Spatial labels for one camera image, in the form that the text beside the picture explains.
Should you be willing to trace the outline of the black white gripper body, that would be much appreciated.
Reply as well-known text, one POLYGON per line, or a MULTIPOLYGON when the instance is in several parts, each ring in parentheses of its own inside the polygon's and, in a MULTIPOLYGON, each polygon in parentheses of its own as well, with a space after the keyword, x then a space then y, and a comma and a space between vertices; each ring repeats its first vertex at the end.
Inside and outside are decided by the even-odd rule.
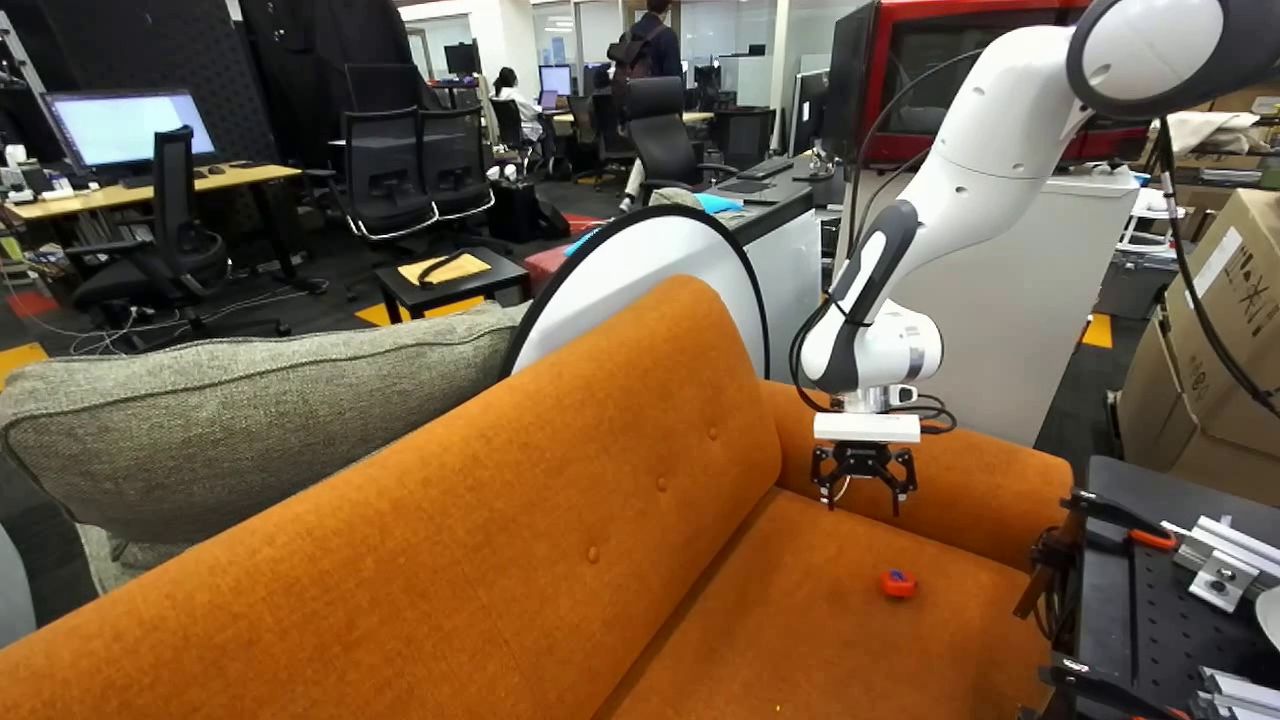
POLYGON ((818 435, 811 477, 821 482, 835 482, 852 477, 910 482, 913 448, 921 443, 924 426, 915 415, 821 410, 811 421, 811 435, 818 435))

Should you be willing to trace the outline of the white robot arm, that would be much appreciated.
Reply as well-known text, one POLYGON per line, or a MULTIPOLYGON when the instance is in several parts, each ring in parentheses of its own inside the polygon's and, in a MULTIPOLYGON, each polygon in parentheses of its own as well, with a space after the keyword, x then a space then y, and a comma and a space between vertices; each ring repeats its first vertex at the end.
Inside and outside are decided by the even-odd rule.
POLYGON ((1280 0, 1087 0, 1072 25, 1024 25, 977 57, 921 170, 792 335, 796 390, 832 396, 811 415, 826 507, 852 481, 880 481, 893 503, 915 490, 924 421, 902 396, 939 366, 946 335, 893 288, 1016 225, 1092 114, 1169 114, 1270 77, 1277 27, 1280 0))

